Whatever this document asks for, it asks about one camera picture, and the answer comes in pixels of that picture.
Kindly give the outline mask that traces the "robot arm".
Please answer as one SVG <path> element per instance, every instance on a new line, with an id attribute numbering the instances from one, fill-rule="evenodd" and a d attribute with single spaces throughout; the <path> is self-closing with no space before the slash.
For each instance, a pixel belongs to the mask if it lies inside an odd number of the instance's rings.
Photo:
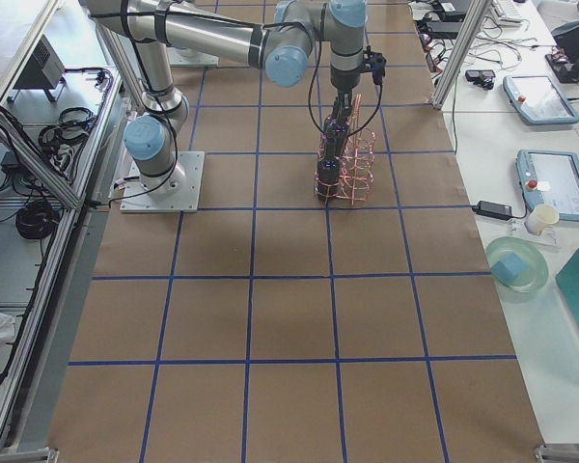
<path id="1" fill-rule="evenodd" d="M 331 84 L 337 95 L 320 128 L 316 191 L 322 201 L 336 196 L 341 157 L 349 134 L 352 91 L 369 68 L 364 45 L 364 1 L 282 1 L 271 24 L 254 24 L 213 14 L 188 1 L 91 1 L 91 18 L 131 41 L 145 84 L 147 107 L 164 110 L 173 90 L 167 48 L 186 48 L 265 71 L 291 87 L 304 76 L 313 50 L 330 46 Z"/>

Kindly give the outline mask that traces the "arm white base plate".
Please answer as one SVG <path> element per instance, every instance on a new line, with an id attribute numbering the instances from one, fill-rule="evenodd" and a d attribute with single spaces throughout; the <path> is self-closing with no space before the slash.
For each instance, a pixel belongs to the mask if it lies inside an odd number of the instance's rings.
<path id="1" fill-rule="evenodd" d="M 167 48 L 168 60 L 173 67 L 216 68 L 219 58 L 193 49 Z"/>
<path id="2" fill-rule="evenodd" d="M 120 211 L 124 213 L 173 213 L 198 210 L 205 153 L 179 151 L 178 162 L 170 175 L 141 177 L 131 161 L 129 175 L 136 179 L 124 188 Z"/>

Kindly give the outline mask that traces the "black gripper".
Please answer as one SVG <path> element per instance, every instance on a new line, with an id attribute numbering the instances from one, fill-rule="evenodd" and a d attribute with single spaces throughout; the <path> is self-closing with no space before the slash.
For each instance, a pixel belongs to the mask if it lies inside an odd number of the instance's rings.
<path id="1" fill-rule="evenodd" d="M 330 81 L 336 90 L 333 109 L 328 117 L 328 131 L 343 131 L 345 125 L 350 126 L 353 113 L 353 89 L 359 85 L 361 72 L 359 68 L 342 70 L 330 68 Z"/>

